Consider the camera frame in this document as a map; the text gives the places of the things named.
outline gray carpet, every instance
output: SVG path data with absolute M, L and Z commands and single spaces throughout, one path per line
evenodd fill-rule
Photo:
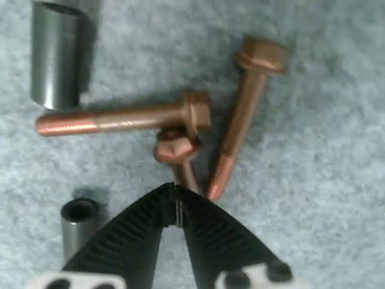
M 285 44 L 217 204 L 314 288 L 385 282 L 385 2 L 381 0 L 83 0 L 98 38 L 85 107 L 174 102 L 210 92 L 209 163 L 235 99 L 231 56 L 244 34 Z M 0 1 L 0 287 L 62 265 L 59 209 L 74 196 L 110 217 L 171 181 L 152 157 L 156 131 L 43 138 L 29 99 L 30 1 Z M 154 288 L 195 288 L 183 233 L 166 229 Z

